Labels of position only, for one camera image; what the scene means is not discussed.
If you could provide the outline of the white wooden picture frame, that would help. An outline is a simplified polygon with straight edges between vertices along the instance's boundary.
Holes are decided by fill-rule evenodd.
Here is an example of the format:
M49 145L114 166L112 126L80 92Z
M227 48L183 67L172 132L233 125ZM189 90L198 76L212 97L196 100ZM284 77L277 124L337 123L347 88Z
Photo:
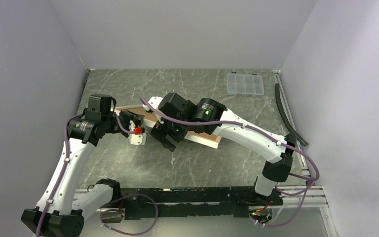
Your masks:
M155 125L155 122L157 121L157 118L154 114L147 113L142 105L129 105L129 106L117 106L115 108L115 112L119 115L119 112L125 110L130 111L138 115L143 115L143 122L142 124L146 127L152 128ZM186 136L186 140L196 142L199 144L202 144L204 146L208 146L214 149L218 148L218 145L221 141L220 136L216 135L209 135L206 133L195 133L193 131L189 131Z

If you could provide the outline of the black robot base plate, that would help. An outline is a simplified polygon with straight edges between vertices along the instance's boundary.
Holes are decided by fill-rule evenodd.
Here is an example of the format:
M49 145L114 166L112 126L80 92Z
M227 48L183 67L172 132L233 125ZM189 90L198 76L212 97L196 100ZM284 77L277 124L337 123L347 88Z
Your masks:
M123 188L105 207L121 208L126 220L166 217L233 216L247 218L256 209L282 206L280 192L261 197L250 186L196 188Z

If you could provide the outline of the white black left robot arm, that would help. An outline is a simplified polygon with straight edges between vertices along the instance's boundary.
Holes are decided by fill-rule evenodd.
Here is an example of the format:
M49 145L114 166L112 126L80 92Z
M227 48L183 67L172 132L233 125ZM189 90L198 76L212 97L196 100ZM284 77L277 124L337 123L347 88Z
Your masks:
M115 106L113 97L92 94L88 106L65 124L62 154L50 183L35 208L25 209L21 217L37 237L77 237L98 208L120 204L120 183L109 178L99 180L90 193L74 200L85 164L104 135L129 137L144 132L143 115L116 112Z

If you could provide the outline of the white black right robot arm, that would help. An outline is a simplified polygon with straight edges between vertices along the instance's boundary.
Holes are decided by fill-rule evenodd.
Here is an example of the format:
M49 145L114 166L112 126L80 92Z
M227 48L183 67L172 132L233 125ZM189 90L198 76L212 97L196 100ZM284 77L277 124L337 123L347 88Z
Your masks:
M173 92L150 100L141 98L141 101L144 109L157 118L150 135L170 151L192 131L229 139L265 158L252 190L256 204L265 204L274 187L287 180L295 149L288 135L268 132L211 98L202 98L195 104Z

